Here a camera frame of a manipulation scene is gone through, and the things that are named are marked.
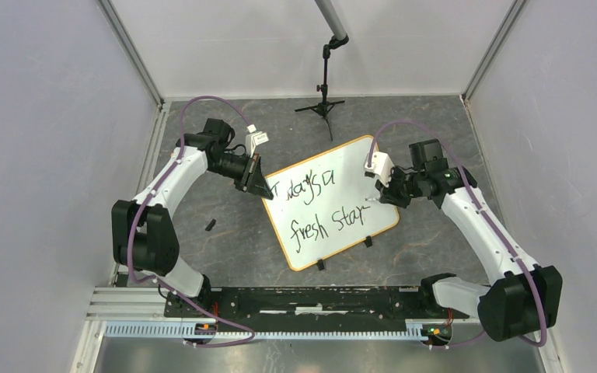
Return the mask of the yellow framed whiteboard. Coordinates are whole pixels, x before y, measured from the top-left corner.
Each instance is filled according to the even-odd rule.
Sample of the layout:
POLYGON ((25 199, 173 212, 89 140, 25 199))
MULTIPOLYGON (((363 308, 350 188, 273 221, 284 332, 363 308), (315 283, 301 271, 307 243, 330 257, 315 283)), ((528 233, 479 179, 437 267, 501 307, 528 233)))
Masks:
POLYGON ((400 214, 377 197, 365 176, 371 135, 361 136, 267 176, 273 200, 263 201, 293 271, 305 270, 394 228, 400 214))

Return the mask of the black marker cap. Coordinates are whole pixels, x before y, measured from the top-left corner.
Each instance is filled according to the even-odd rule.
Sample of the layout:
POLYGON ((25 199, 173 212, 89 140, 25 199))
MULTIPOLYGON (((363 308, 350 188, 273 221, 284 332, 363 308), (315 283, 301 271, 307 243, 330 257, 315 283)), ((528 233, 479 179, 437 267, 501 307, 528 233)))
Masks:
POLYGON ((205 230, 207 232, 210 232, 214 228, 216 223, 217 223, 217 221, 215 219, 211 219, 210 222, 208 223, 208 225, 205 227, 205 230))

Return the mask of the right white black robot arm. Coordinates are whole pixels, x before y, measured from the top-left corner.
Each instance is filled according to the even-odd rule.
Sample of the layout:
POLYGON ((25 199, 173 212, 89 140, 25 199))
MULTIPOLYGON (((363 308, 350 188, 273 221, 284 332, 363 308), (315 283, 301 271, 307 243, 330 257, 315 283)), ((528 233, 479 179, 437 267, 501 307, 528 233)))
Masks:
POLYGON ((487 275, 487 286, 451 273, 426 277, 419 286, 418 308, 428 317, 451 309, 476 318, 494 341, 518 337, 544 346, 547 330, 557 321, 560 272, 538 264, 509 235, 470 172, 450 166, 443 149, 436 139, 410 145, 408 169, 375 149, 365 160, 365 175, 375 179, 379 203, 406 208, 417 198, 432 201, 461 231, 487 275))

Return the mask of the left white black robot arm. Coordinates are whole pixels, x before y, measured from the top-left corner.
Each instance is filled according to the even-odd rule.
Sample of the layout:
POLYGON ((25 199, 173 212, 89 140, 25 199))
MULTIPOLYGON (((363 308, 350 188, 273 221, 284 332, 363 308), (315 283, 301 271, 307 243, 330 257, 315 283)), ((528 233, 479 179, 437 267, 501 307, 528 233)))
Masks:
POLYGON ((234 187, 273 199, 261 170, 256 148, 268 135, 254 125, 247 128, 245 151, 236 154, 230 143, 233 128, 223 120, 207 119, 204 129, 184 134, 159 175, 131 200, 118 200, 111 210, 113 259, 116 263, 159 278, 184 294, 183 306, 194 316, 207 315, 213 306, 207 277, 180 258, 180 244, 172 217, 197 179, 214 173, 234 187))

